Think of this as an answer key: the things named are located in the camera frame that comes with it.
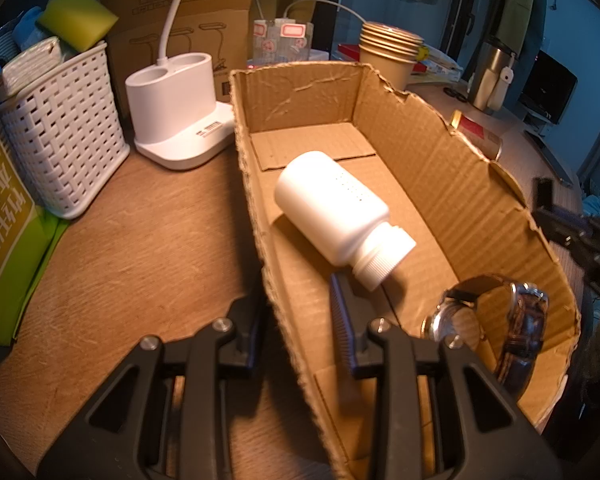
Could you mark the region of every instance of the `green plastic bag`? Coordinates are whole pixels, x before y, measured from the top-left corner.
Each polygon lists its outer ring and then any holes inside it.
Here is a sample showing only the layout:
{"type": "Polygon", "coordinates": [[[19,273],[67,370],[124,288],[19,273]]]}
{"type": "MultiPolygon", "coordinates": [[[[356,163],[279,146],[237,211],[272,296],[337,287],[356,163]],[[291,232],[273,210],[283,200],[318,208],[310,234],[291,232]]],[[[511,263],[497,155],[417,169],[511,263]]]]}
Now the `green plastic bag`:
{"type": "Polygon", "coordinates": [[[0,140],[0,345],[15,338],[46,263],[68,222],[37,206],[0,140]]]}

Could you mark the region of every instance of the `white ridged cap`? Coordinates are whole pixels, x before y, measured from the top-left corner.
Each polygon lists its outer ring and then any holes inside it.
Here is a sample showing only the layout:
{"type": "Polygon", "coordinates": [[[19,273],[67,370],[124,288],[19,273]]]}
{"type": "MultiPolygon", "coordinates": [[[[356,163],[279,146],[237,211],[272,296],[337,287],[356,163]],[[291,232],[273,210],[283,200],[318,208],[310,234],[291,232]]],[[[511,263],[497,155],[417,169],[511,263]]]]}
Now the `white ridged cap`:
{"type": "Polygon", "coordinates": [[[371,241],[374,247],[353,266],[353,275],[367,290],[375,290],[416,245],[404,229],[387,222],[367,237],[365,245],[371,241]]]}

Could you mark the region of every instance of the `wooden desk surface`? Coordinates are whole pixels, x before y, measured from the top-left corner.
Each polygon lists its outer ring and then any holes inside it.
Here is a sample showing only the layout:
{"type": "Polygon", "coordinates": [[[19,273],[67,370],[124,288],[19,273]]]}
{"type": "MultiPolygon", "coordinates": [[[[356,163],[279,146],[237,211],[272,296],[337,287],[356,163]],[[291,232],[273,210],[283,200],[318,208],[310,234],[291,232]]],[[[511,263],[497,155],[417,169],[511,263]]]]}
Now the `wooden desk surface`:
{"type": "MultiPolygon", "coordinates": [[[[445,117],[460,108],[501,135],[501,162],[528,196],[533,176],[550,175],[512,115],[489,118],[440,88],[414,90],[445,117]]],[[[557,188],[562,205],[581,207],[577,190],[557,188]]],[[[559,257],[580,299],[582,275],[566,252],[559,257]]],[[[235,150],[185,173],[132,152],[60,241],[13,349],[0,348],[1,434],[34,471],[143,335],[192,335],[224,314],[257,272],[235,150]]],[[[228,389],[235,478],[331,478],[274,323],[262,355],[258,379],[228,389]]]]}

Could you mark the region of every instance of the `yellow sponge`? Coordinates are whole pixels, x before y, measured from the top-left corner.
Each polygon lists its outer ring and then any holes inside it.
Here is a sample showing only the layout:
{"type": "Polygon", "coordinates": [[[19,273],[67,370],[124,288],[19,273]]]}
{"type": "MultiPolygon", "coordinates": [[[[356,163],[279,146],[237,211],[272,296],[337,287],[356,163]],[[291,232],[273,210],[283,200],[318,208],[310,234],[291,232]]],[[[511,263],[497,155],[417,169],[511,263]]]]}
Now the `yellow sponge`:
{"type": "Polygon", "coordinates": [[[118,17],[97,0],[49,0],[38,23],[78,52],[104,38],[118,17]]]}

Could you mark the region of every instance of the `computer monitor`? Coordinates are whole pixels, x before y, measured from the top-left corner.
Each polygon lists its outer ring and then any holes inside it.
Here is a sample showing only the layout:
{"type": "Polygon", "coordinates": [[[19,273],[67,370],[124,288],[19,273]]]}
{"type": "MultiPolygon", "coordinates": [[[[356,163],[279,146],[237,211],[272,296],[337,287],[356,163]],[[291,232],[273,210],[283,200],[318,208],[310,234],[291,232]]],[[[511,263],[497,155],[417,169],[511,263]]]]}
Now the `computer monitor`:
{"type": "Polygon", "coordinates": [[[520,101],[558,124],[578,78],[546,52],[540,51],[526,80],[520,101]]]}

